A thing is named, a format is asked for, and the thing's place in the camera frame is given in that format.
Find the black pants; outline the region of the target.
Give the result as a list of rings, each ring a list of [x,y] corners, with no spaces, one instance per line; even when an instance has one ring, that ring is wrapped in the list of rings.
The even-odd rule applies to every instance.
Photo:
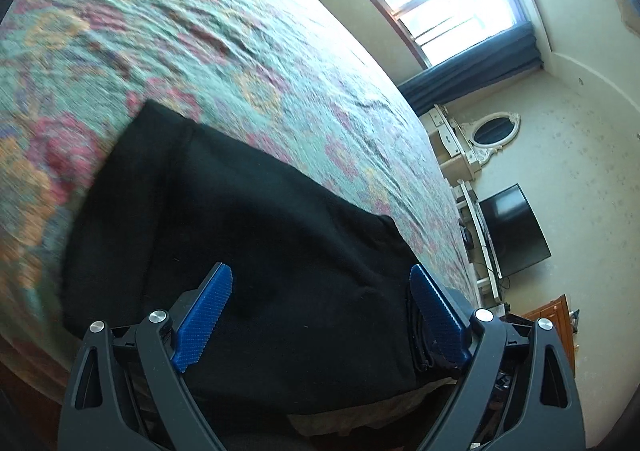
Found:
[[[154,101],[106,159],[68,239],[65,329],[134,324],[198,287],[216,263],[228,304],[192,393],[306,415],[370,405],[448,371],[414,337],[418,262],[393,219]]]

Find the white tv console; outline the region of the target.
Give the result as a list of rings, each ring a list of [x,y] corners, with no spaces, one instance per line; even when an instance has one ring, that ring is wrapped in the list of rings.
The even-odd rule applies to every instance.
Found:
[[[472,280],[480,304],[498,307],[503,304],[503,274],[492,243],[485,215],[471,182],[459,180],[452,188],[454,200],[468,240],[466,254],[472,266]]]

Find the black flat television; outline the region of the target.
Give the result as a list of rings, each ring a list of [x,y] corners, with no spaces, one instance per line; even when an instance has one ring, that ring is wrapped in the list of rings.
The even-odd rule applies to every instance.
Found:
[[[538,220],[518,184],[480,201],[503,277],[551,257]]]

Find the cream vanity table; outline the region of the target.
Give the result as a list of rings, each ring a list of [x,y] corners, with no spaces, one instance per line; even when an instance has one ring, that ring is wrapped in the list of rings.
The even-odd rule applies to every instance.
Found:
[[[442,174],[451,187],[460,180],[472,182],[480,174],[480,161],[459,124],[443,107],[435,106],[420,117]]]

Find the oval vanity mirror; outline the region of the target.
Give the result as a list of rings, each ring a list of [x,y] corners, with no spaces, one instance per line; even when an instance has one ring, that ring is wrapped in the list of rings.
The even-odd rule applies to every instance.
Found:
[[[521,115],[510,112],[494,112],[473,123],[460,124],[460,132],[480,166],[485,166],[506,148],[518,136],[520,128]]]

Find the right dark blue curtain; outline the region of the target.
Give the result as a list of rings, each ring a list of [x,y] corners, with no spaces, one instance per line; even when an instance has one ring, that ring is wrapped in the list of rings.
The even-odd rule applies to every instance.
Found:
[[[398,86],[416,115],[542,67],[534,27],[518,23]]]

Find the floral bedspread bed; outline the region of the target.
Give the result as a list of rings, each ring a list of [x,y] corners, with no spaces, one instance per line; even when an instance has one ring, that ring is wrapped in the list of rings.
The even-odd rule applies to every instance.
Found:
[[[66,237],[146,99],[392,217],[442,283],[475,298],[422,123],[318,0],[14,0],[1,22],[1,361],[30,386],[56,397],[66,383]]]

